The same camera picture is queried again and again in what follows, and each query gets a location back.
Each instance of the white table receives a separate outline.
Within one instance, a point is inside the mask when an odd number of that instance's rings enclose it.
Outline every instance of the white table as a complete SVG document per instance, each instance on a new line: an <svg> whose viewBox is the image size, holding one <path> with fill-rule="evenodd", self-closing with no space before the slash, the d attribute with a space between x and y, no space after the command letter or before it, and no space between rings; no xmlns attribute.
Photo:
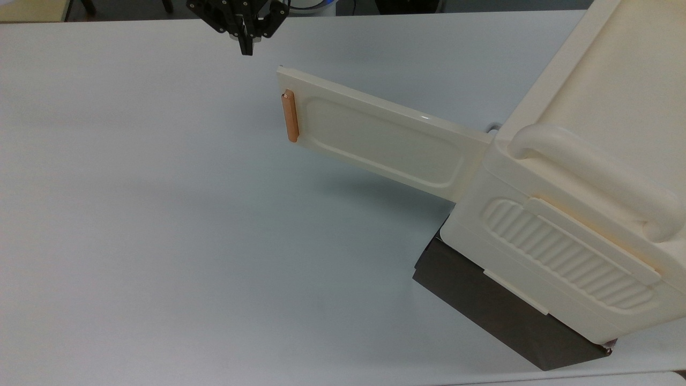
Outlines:
<svg viewBox="0 0 686 386"><path fill-rule="evenodd" d="M686 368L686 320L535 366L411 279L451 205L286 140L276 66L474 128L582 12L0 25L0 384L436 385Z"/></svg>

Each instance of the white door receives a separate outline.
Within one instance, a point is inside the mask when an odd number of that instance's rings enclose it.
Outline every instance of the white door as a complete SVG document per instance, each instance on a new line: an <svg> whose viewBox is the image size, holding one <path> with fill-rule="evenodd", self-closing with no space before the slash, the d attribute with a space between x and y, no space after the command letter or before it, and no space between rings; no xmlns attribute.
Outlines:
<svg viewBox="0 0 686 386"><path fill-rule="evenodd" d="M493 136L279 67L289 139L457 201Z"/></svg>

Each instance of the cream toy appliance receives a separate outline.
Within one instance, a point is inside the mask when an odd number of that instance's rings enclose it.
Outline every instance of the cream toy appliance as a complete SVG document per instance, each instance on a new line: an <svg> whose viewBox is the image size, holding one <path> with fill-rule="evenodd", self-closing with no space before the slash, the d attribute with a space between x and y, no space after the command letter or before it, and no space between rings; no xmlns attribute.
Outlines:
<svg viewBox="0 0 686 386"><path fill-rule="evenodd" d="M278 75L292 142L455 202L437 240L592 357L686 316L686 1L596 0L495 136Z"/></svg>

